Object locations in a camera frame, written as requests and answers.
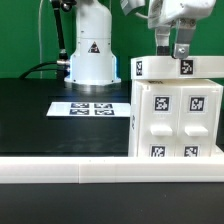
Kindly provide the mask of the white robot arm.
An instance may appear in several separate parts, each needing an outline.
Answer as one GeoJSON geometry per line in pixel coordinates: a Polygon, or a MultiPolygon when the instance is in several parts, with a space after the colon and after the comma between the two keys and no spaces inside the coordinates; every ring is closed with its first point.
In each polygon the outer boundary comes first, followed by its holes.
{"type": "MultiPolygon", "coordinates": [[[[76,50],[69,60],[67,86],[102,88],[121,82],[111,51],[112,15],[98,0],[75,0],[76,50]]],[[[155,31],[156,54],[185,59],[196,21],[210,16],[216,0],[120,0],[123,12],[137,14],[144,6],[148,27],[155,31]]]]}

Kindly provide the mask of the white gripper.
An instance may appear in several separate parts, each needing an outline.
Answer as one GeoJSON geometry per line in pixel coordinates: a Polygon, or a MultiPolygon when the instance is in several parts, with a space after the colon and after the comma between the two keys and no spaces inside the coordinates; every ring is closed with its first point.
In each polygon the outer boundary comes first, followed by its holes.
{"type": "Polygon", "coordinates": [[[157,27],[156,55],[170,54],[170,28],[163,25],[177,20],[172,56],[175,59],[186,59],[196,30],[196,20],[208,17],[215,3],[216,0],[150,0],[148,27],[157,27]]]}

